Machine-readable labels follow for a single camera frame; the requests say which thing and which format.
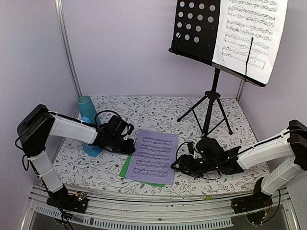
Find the blue metronome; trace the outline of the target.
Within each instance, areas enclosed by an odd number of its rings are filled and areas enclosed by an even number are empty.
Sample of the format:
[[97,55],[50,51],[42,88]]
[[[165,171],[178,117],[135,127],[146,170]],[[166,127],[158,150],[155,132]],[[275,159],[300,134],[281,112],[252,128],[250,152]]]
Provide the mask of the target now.
[[[93,123],[88,117],[83,116],[81,118],[82,121],[86,123]],[[83,151],[91,157],[97,157],[101,153],[101,149],[98,146],[93,146],[82,142]]]

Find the green paper sheet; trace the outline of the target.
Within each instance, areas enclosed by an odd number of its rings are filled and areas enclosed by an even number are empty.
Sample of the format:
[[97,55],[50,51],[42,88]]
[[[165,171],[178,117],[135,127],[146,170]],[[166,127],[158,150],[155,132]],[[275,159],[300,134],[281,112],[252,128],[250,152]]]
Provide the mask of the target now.
[[[127,174],[127,171],[130,165],[130,160],[131,160],[131,155],[128,155],[119,173],[119,177],[124,178],[124,179],[126,178],[126,174]],[[165,184],[155,184],[155,183],[147,183],[147,182],[143,182],[143,184],[148,184],[150,186],[155,186],[155,187],[165,187]]]

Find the purple paper sheet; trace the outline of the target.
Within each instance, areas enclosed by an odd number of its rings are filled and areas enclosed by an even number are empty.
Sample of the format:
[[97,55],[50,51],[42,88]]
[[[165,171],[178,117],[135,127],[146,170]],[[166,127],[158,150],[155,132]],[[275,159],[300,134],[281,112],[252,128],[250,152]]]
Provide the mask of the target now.
[[153,184],[172,184],[178,135],[139,130],[126,178]]

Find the white sheet music page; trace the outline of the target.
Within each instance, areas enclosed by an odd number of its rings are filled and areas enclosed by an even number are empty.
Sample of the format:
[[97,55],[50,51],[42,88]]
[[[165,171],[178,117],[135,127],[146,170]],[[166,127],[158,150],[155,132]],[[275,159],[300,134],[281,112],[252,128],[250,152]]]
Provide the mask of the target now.
[[223,0],[213,62],[267,85],[283,34],[286,0]]

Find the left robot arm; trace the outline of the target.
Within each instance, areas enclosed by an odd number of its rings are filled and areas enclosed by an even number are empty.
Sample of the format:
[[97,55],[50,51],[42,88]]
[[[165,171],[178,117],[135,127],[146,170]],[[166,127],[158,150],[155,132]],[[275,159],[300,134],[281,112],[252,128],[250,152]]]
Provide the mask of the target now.
[[24,152],[37,176],[53,193],[53,201],[61,208],[71,204],[71,197],[63,191],[65,186],[46,153],[46,142],[50,136],[78,140],[113,153],[129,155],[135,152],[133,139],[126,137],[134,130],[132,124],[117,113],[101,125],[98,124],[98,116],[94,119],[93,123],[88,123],[52,112],[39,104],[17,127],[15,146]]

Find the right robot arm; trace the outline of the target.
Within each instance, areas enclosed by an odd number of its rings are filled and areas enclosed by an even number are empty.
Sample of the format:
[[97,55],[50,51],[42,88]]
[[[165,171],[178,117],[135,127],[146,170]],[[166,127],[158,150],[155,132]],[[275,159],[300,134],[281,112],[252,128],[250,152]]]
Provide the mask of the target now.
[[292,120],[277,135],[247,147],[224,150],[216,139],[202,138],[188,147],[189,154],[177,157],[171,168],[200,178],[218,170],[225,175],[242,173],[263,162],[285,157],[272,173],[257,180],[253,195],[248,199],[252,209],[263,205],[280,187],[307,169],[307,127]]

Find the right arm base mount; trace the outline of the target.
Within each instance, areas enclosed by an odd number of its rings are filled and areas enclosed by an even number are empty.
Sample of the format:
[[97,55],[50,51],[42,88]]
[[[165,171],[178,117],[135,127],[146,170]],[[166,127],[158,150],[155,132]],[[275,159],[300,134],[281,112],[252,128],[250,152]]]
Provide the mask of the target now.
[[273,204],[272,195],[264,194],[261,191],[263,177],[256,181],[253,193],[248,196],[234,198],[231,200],[231,208],[235,214],[252,211],[259,208],[269,207]]

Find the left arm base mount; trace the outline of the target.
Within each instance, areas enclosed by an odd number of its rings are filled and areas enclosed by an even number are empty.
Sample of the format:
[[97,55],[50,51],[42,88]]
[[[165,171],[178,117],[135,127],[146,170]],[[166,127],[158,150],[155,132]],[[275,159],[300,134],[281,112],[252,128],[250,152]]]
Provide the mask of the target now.
[[76,192],[70,195],[67,191],[57,191],[49,195],[47,205],[85,214],[89,201],[86,196],[87,194],[84,192]]

